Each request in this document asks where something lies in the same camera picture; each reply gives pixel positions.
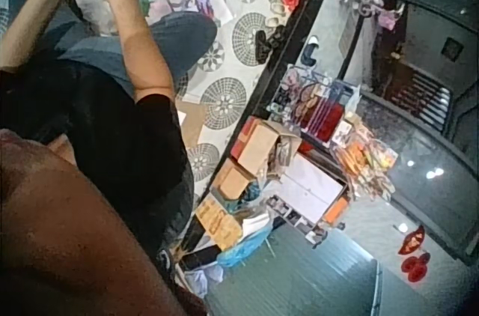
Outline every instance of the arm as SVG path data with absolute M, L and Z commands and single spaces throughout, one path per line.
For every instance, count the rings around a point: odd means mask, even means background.
M 126 71 L 135 100 L 162 94 L 174 100 L 173 79 L 141 13 L 138 0 L 108 0 L 120 34 Z
M 28 0 L 0 43 L 0 70 L 15 71 L 30 58 L 61 0 Z
M 0 43 L 0 70 L 11 73 L 34 51 L 60 0 L 28 0 Z

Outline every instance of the paper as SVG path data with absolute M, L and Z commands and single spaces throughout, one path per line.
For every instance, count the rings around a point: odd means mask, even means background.
M 222 250 L 235 246 L 241 239 L 240 224 L 221 206 L 218 200 L 209 194 L 195 212 L 206 233 L 215 240 Z
M 186 148 L 197 145 L 207 115 L 207 106 L 204 104 L 187 103 L 177 100 L 176 107 L 180 119 L 181 135 Z
M 185 121 L 186 118 L 186 113 L 185 112 L 178 112 L 178 120 L 180 121 L 180 126 L 183 125 L 183 122 Z
M 281 183 L 283 189 L 278 196 L 314 224 L 321 220 L 344 188 L 299 154 L 281 177 Z

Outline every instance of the orange box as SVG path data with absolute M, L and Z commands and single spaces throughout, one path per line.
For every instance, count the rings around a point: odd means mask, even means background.
M 323 215 L 323 221 L 333 225 L 339 216 L 347 209 L 349 203 L 345 198 L 339 198 Z

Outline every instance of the black t-shirt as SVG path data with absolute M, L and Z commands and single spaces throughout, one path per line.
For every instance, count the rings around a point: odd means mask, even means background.
M 79 169 L 150 257 L 192 209 L 193 182 L 174 104 L 136 104 L 112 77 L 72 61 L 30 64 L 0 78 L 1 128 L 47 144 L 68 135 Z

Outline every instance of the white tile floor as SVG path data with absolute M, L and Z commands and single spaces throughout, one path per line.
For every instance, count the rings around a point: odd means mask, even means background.
M 226 0 L 235 18 L 219 29 L 216 43 L 205 55 L 213 67 L 200 60 L 191 72 L 183 100 L 208 105 L 198 146 L 189 150 L 197 195 L 205 190 L 264 69 L 254 59 L 254 34 L 266 28 L 266 18 L 273 16 L 270 5 L 278 1 Z

